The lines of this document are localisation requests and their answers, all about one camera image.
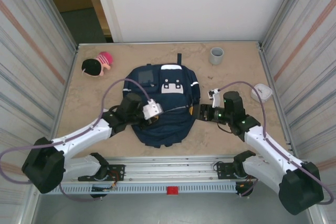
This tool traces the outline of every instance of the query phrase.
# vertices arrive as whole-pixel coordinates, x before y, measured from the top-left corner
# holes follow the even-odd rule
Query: white object
[[[71,159],[76,154],[84,151],[86,148],[90,147],[92,144],[98,143],[102,140],[105,140],[111,137],[112,128],[110,128],[108,122],[106,122],[104,119],[100,119],[98,124],[95,127],[92,127],[94,122],[66,136],[54,138],[53,140],[51,140],[53,143],[64,142],[66,139],[72,136],[75,136],[79,133],[82,133],[88,128],[92,128],[91,131],[85,133],[83,136],[77,137],[74,140],[71,140],[65,144],[60,144],[60,145],[55,146],[56,150],[63,151],[65,162],[67,162],[69,159]]]
[[[273,145],[285,154],[293,162],[301,166],[302,161],[289,154],[282,148],[270,135],[266,133],[266,137],[273,143]],[[287,173],[287,170],[296,170],[295,165],[288,163],[272,146],[270,146],[263,136],[263,127],[254,126],[245,132],[245,143],[252,146],[257,152],[263,156],[250,157],[243,162],[244,171],[258,178],[265,183],[276,193],[279,192],[279,184],[282,177]]]
[[[273,91],[270,87],[262,84],[262,83],[259,83],[257,85],[254,86],[255,89],[258,91],[259,95],[260,95],[260,98],[261,98],[261,101],[262,103],[265,103],[267,102],[267,100],[272,96],[273,94]],[[251,90],[251,97],[256,100],[257,102],[259,102],[259,99],[258,99],[258,96],[256,94],[256,92],[252,89]]]
[[[142,112],[144,114],[144,118],[146,120],[163,113],[161,105],[156,103],[153,99],[151,99],[147,102],[148,102],[148,104],[145,105],[142,109]]]
[[[221,104],[221,96],[219,95],[220,91],[218,89],[213,89],[208,92],[208,96],[212,101],[212,107],[219,107]]]
[[[209,62],[213,65],[221,64],[223,60],[224,50],[220,47],[214,47],[210,51]]]
[[[181,69],[182,67],[180,65],[171,65],[171,64],[166,64],[161,66],[161,70],[172,70],[172,69]]]
[[[161,93],[162,94],[169,94],[169,93],[183,94],[183,86],[180,84],[176,84],[176,83],[163,84],[161,86]]]
[[[214,41],[262,40],[282,1],[101,0],[101,4],[115,42]]]

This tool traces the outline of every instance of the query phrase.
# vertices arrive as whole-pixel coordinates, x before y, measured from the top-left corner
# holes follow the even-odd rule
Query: doorway
[[[53,0],[76,44],[113,42],[100,0]]]

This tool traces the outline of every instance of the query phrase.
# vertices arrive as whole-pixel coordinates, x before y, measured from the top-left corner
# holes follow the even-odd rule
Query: white robotic arm
[[[228,124],[234,135],[262,156],[256,156],[251,151],[238,154],[233,162],[235,175],[250,175],[262,181],[279,195],[282,205],[294,215],[323,200],[321,185],[302,171],[305,170],[320,179],[317,167],[288,153],[267,133],[264,136],[264,129],[260,123],[245,113],[238,92],[224,93],[224,108],[218,106],[218,89],[209,91],[208,95],[213,104],[201,104],[194,108],[196,118]]]
[[[143,106],[140,96],[129,93],[119,106],[104,112],[101,118],[89,125],[51,141],[45,137],[37,140],[35,145],[62,144],[31,150],[22,171],[41,193],[53,190],[66,179],[94,176],[98,173],[98,176],[104,178],[108,163],[98,153],[83,158],[73,157],[89,146],[123,131],[128,124],[137,124],[140,127],[150,125],[155,116],[162,112],[161,106],[155,101],[150,100]]]

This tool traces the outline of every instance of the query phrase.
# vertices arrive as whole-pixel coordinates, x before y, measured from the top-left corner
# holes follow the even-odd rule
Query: gray cup
[[[209,62],[213,65],[221,64],[223,60],[224,50],[220,47],[214,47],[210,51]]]

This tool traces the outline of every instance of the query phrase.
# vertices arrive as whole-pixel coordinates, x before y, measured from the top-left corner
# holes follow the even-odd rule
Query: black mount bracket
[[[34,145],[46,145],[52,142],[45,137]],[[32,149],[22,166],[22,172],[42,193],[48,193],[61,183],[64,173],[63,152],[55,147]]]
[[[250,182],[236,182],[236,190],[237,190],[236,194],[238,195],[243,194],[248,189],[250,189],[252,185],[253,183],[250,183]],[[252,192],[253,192],[253,188],[247,194],[243,195],[243,197],[249,196]]]
[[[94,176],[82,176],[78,177],[78,181],[86,181],[86,182],[97,182],[97,181],[123,181],[125,175],[125,165],[111,165],[109,164],[106,169],[105,176],[101,178],[96,175]]]
[[[302,163],[302,168],[320,179],[319,169],[312,162]],[[292,215],[319,203],[324,199],[322,187],[301,170],[288,170],[279,185],[279,199]]]
[[[244,171],[243,168],[243,162],[252,156],[255,156],[256,154],[251,151],[245,151],[237,156],[235,156],[233,159],[234,161],[232,163],[223,163],[223,162],[217,162],[214,165],[214,168],[216,167],[217,176],[218,179],[243,179],[247,177],[247,174]]]

